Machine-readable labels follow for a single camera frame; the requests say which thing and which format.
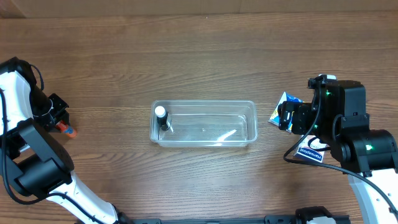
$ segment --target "rectangular tray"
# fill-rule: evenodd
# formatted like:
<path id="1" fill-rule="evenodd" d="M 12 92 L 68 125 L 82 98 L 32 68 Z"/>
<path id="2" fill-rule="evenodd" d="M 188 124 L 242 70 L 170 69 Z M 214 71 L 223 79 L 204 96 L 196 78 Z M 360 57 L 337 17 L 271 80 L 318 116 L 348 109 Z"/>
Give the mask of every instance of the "rectangular tray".
<path id="1" fill-rule="evenodd" d="M 159 128 L 155 108 L 171 117 L 167 131 Z M 252 101 L 158 100 L 153 102 L 150 140 L 163 147 L 246 146 L 257 139 L 257 113 Z"/>

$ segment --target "plastic container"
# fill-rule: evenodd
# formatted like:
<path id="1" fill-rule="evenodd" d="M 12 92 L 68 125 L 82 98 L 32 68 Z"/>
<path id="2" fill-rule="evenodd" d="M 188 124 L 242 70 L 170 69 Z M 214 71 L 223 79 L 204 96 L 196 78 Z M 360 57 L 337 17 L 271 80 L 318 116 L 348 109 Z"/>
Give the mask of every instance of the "plastic container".
<path id="1" fill-rule="evenodd" d="M 171 116 L 160 129 L 155 108 Z M 257 139 L 257 113 L 252 101 L 158 100 L 150 117 L 150 140 L 163 147 L 246 146 Z"/>

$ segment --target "wooden table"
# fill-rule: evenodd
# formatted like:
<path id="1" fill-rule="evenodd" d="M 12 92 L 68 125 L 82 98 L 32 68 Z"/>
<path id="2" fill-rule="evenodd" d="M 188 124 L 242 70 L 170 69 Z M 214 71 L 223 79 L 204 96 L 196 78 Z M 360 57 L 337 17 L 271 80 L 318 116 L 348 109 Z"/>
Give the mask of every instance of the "wooden table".
<path id="1" fill-rule="evenodd" d="M 307 78 L 332 73 L 367 89 L 371 128 L 398 138 L 398 13 L 0 20 L 0 59 L 38 66 L 46 94 L 69 105 L 75 139 L 56 134 L 82 181 L 131 218 L 293 214 L 323 205 L 361 213 L 347 177 L 288 164 L 298 136 L 268 123 L 283 91 L 312 99 Z M 164 148 L 149 140 L 165 99 L 252 100 L 259 137 L 244 148 Z M 338 164 L 328 154 L 326 161 Z M 73 223 L 58 205 L 23 206 L 0 187 L 1 223 Z"/>

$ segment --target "white bottle cap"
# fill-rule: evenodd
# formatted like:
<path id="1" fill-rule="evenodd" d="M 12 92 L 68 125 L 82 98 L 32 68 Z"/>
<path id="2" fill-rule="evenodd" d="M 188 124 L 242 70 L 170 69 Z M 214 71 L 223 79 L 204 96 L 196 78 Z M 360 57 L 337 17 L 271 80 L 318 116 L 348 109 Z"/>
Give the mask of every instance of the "white bottle cap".
<path id="1" fill-rule="evenodd" d="M 158 118 L 163 118 L 166 115 L 166 109 L 163 106 L 157 106 L 155 108 L 155 114 Z"/>

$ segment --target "small package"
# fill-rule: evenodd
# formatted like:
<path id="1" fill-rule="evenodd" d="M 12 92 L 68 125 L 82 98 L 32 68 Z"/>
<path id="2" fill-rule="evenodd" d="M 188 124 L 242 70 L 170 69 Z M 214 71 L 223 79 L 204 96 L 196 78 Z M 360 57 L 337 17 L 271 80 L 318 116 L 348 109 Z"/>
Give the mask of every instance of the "small package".
<path id="1" fill-rule="evenodd" d="M 299 103 L 303 102 L 302 100 L 300 100 L 300 99 L 298 99 L 298 98 L 296 98 L 296 97 L 284 92 L 284 94 L 282 94 L 278 104 L 276 105 L 276 108 L 275 108 L 274 112 L 272 113 L 271 117 L 269 118 L 268 122 L 270 122 L 270 123 L 272 123 L 272 124 L 274 124 L 276 126 L 279 126 L 278 106 L 281 105 L 285 101 L 299 102 Z M 286 130 L 286 131 L 288 131 L 290 133 L 292 132 L 292 121 L 293 121 L 293 118 L 290 121 L 288 130 Z M 308 146 L 308 141 L 311 140 L 313 137 L 314 136 L 307 136 L 298 145 L 298 147 L 294 151 L 293 155 L 295 157 L 298 157 L 298 158 L 301 158 L 301 159 L 305 159 L 305 160 L 309 160 L 309 161 L 322 162 L 323 161 L 323 155 L 324 155 L 325 152 L 324 151 L 323 152 L 318 152 L 318 151 L 315 151 L 313 149 L 321 149 L 321 148 L 327 147 L 328 145 L 327 144 L 321 144 L 321 143 L 319 143 L 319 139 L 316 139 L 313 142 L 311 142 L 311 147 L 313 148 L 313 149 L 311 149 Z"/>

